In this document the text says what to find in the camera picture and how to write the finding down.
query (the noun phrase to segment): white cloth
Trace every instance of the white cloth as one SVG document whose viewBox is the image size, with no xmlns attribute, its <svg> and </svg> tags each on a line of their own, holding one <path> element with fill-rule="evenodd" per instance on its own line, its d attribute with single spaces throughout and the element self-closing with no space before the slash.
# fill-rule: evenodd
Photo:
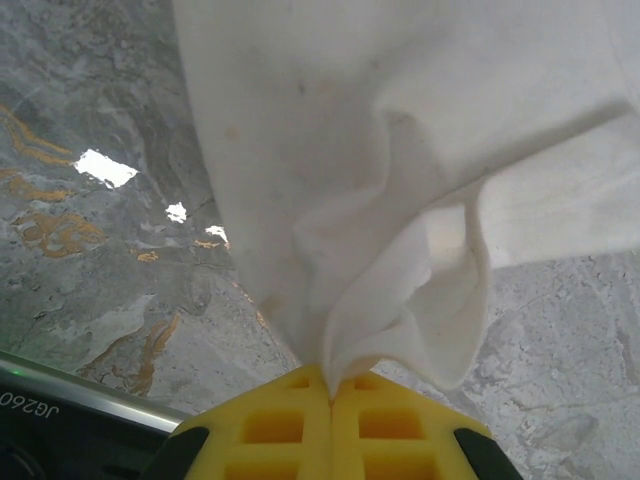
<svg viewBox="0 0 640 480">
<path fill-rule="evenodd" d="M 640 2 L 175 0 L 249 294 L 332 392 L 456 386 L 491 268 L 640 245 Z"/>
</svg>

